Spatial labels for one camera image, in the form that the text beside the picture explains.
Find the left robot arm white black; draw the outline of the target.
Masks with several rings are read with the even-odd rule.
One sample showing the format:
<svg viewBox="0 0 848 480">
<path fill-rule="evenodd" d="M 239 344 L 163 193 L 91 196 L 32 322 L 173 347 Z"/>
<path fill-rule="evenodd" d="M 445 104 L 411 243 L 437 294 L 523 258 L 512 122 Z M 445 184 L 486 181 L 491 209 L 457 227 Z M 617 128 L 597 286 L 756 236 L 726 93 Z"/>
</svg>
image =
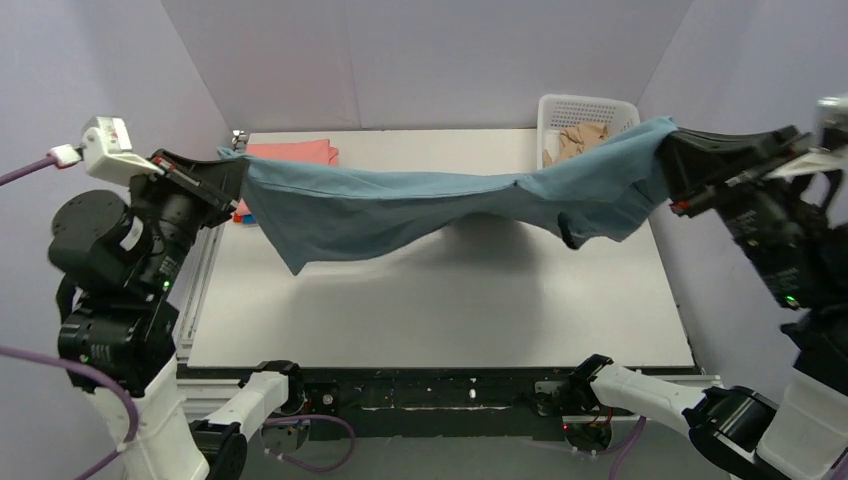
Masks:
<svg viewBox="0 0 848 480">
<path fill-rule="evenodd" d="M 232 217 L 248 163 L 166 150 L 151 161 L 152 172 L 130 178 L 128 199 L 87 191 L 52 220 L 48 258 L 63 273 L 58 353 L 118 386 L 109 396 L 97 381 L 69 375 L 107 420 L 129 478 L 237 479 L 250 438 L 289 403 L 299 368 L 263 362 L 223 406 L 188 420 L 173 338 L 179 312 L 168 296 L 198 233 Z"/>
</svg>

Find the grey-blue t shirt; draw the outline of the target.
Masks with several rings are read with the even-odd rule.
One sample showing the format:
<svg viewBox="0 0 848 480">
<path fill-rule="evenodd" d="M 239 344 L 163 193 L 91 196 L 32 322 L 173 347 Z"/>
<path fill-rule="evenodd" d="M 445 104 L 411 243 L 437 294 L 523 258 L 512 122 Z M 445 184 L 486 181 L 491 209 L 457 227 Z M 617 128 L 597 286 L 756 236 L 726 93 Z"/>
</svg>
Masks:
<svg viewBox="0 0 848 480">
<path fill-rule="evenodd" d="M 627 239 L 669 197 L 656 152 L 677 127 L 658 117 L 531 173 L 369 172 L 243 155 L 242 199 L 293 274 L 398 250 L 486 214 L 526 223 L 570 249 Z"/>
</svg>

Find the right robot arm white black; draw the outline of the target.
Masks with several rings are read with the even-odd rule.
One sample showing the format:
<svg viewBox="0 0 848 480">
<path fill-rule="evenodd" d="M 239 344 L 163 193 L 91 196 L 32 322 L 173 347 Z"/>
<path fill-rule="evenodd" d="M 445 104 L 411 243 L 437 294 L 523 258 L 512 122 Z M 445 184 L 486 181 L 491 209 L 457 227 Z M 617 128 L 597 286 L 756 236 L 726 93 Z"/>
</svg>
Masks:
<svg viewBox="0 0 848 480">
<path fill-rule="evenodd" d="M 614 413 L 681 433 L 737 479 L 847 475 L 847 226 L 830 206 L 846 182 L 847 146 L 792 127 L 741 136 L 681 129 L 657 156 L 679 216 L 715 213 L 787 314 L 775 329 L 794 348 L 778 400 L 745 386 L 696 387 L 592 355 L 555 386 L 538 414 L 584 415 L 594 451 Z"/>
</svg>

